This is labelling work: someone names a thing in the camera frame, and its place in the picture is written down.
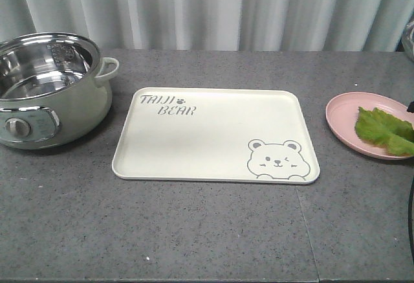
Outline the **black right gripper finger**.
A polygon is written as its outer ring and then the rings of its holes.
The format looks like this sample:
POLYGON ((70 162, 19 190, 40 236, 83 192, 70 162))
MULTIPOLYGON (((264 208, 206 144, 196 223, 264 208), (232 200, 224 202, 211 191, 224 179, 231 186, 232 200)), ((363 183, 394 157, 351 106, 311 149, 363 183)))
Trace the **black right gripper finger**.
POLYGON ((414 102, 411 102, 409 104, 406 111, 409 112, 409 113, 414 113, 414 102))

